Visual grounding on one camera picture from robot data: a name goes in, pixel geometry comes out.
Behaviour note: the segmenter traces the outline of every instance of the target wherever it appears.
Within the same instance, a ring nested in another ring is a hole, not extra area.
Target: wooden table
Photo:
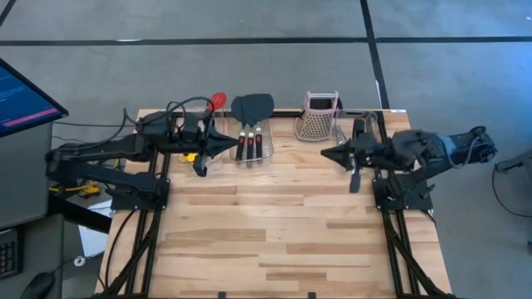
[[[383,113],[389,136],[410,128],[406,113]],[[228,297],[304,298],[308,292],[332,298],[395,297],[372,171],[362,171],[360,193],[350,194],[349,174],[319,154],[333,142],[299,141],[293,122],[270,120],[275,152],[268,166],[237,168],[225,152],[223,167],[200,178],[172,156],[171,195],[160,222],[150,297],[214,298],[218,292]],[[352,120],[339,122],[350,136]],[[147,167],[128,162],[126,171]],[[128,213],[114,216],[108,247]],[[450,292],[434,224],[418,211],[405,216],[416,260],[439,288]],[[137,219],[138,212],[120,235],[110,279],[131,256]],[[143,266],[141,261],[137,291]]]

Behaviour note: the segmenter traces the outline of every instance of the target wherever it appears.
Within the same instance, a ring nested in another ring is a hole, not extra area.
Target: cheese grater
[[[294,129],[296,136],[305,141],[326,140],[333,134],[333,127],[338,112],[338,92],[307,92],[303,111],[296,118]]]

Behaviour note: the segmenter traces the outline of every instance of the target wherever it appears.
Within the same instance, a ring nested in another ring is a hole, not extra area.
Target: gray carpet floor
[[[377,37],[532,36],[526,0],[368,0]],[[0,5],[7,4],[1,0]],[[365,37],[358,0],[17,0],[1,41],[210,37]],[[494,162],[532,149],[532,42],[377,45],[392,109],[417,129],[455,134],[486,125]],[[339,91],[347,108],[379,108],[366,43],[0,47],[0,57],[63,104],[70,122],[115,124],[127,107],[224,91],[271,93],[299,108],[306,91]],[[54,135],[96,141],[112,130],[54,126]],[[507,213],[491,189],[492,164],[432,180],[438,235],[454,293],[530,298],[532,219]],[[522,169],[496,177],[501,200],[532,214]],[[81,254],[66,226],[66,254]],[[66,267],[64,297],[88,296],[101,259]]]

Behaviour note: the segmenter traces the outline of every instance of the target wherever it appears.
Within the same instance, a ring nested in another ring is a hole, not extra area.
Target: computer monitor
[[[0,137],[67,115],[65,108],[0,58]]]

